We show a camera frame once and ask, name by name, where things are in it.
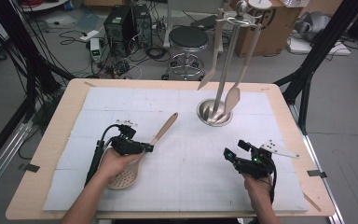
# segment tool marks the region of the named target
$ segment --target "white grid paper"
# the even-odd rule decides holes
[[[252,211],[243,178],[223,156],[239,156],[240,139],[261,146],[269,139],[283,145],[265,93],[243,92],[233,120],[211,127],[199,120],[197,105],[215,91],[91,88],[58,162],[44,210],[69,209],[83,189],[97,140],[119,120],[136,124],[135,141],[150,142],[165,121],[173,126],[142,160],[136,182],[127,189],[106,189],[100,211]],[[118,134],[112,130],[106,139]],[[305,212],[301,188],[290,159],[273,155],[278,182],[276,212]]]

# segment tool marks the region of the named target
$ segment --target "cardboard box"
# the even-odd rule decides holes
[[[342,0],[310,0],[308,5],[303,8],[301,14],[304,14],[307,11],[320,11],[324,15],[332,16],[341,3]]]
[[[295,27],[302,7],[286,7],[279,0],[270,0],[272,7],[267,10],[252,9],[251,15],[262,16],[262,31],[255,47],[254,56],[273,55],[280,53],[286,45],[287,38]],[[235,52],[239,57],[245,57],[250,45],[254,28],[241,28]]]

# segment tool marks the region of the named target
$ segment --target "slotted spatula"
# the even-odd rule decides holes
[[[238,78],[237,82],[235,82],[234,86],[232,86],[231,89],[227,93],[226,100],[225,100],[224,114],[229,113],[240,101],[241,91],[240,91],[240,88],[238,88],[238,85],[243,80],[243,77],[246,73],[249,62],[251,61],[253,52],[255,51],[255,45],[257,44],[258,37],[260,36],[260,31],[261,31],[261,24],[258,24],[257,27],[255,27],[254,36],[252,38],[249,50],[246,53],[246,57],[245,57],[245,61],[243,63],[243,68],[242,68],[240,77]]]
[[[165,134],[173,125],[173,123],[178,118],[178,113],[174,113],[171,117],[165,122],[165,124],[161,127],[159,132],[151,141],[150,145],[155,145],[159,138]],[[145,153],[138,159],[138,161],[131,163],[124,168],[124,170],[118,174],[112,181],[109,182],[108,188],[110,189],[124,189],[132,185],[136,178],[138,177],[139,165],[141,163],[142,158],[145,156]]]

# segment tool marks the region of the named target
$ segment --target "metal utensil holder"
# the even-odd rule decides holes
[[[260,17],[253,17],[243,11],[246,8],[237,9],[236,17],[227,17],[223,21],[227,21],[233,25],[232,36],[228,46],[226,61],[223,66],[222,76],[220,77],[219,87],[215,99],[206,99],[197,106],[197,115],[200,120],[210,126],[221,127],[229,124],[232,120],[232,111],[225,113],[225,102],[221,101],[223,89],[225,88],[228,68],[234,54],[235,45],[237,43],[239,30],[241,27],[256,27],[255,21]]]

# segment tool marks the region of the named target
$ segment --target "electronic equipment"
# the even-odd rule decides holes
[[[135,20],[136,32],[138,33],[139,48],[152,47],[152,18],[147,5],[139,4],[132,6],[133,18]]]
[[[272,140],[267,141],[267,143],[263,144],[261,147],[255,147],[250,143],[240,140],[238,142],[238,147],[245,151],[250,151],[251,159],[246,160],[237,157],[237,155],[228,148],[225,148],[225,151],[223,152],[225,159],[230,161],[240,174],[251,175],[254,179],[269,177],[271,174],[274,174],[272,183],[270,179],[268,179],[268,182],[271,185],[269,197],[271,203],[273,203],[274,190],[277,181],[277,170],[272,159],[272,153],[292,158],[299,158],[299,155],[275,144]]]
[[[130,55],[130,41],[136,36],[132,10],[129,6],[114,6],[103,23],[113,55]]]
[[[118,128],[120,134],[118,136],[112,137],[108,140],[107,143],[104,142],[104,137],[106,133],[113,127]],[[154,146],[148,143],[135,142],[131,139],[135,135],[136,131],[130,125],[123,124],[113,124],[106,128],[103,132],[101,140],[97,141],[97,147],[94,151],[94,156],[92,157],[91,165],[89,167],[89,171],[87,172],[86,183],[85,186],[89,183],[92,176],[97,172],[98,166],[100,165],[101,158],[103,157],[104,151],[107,149],[109,144],[112,144],[112,147],[115,151],[123,155],[130,154],[139,154],[143,152],[152,152]]]
[[[101,61],[100,39],[92,38],[89,41],[89,52],[94,62],[99,63]]]
[[[300,35],[303,39],[314,43],[318,35],[327,26],[327,23],[330,22],[330,19],[320,11],[305,12],[296,22],[294,29],[296,34],[294,36]]]

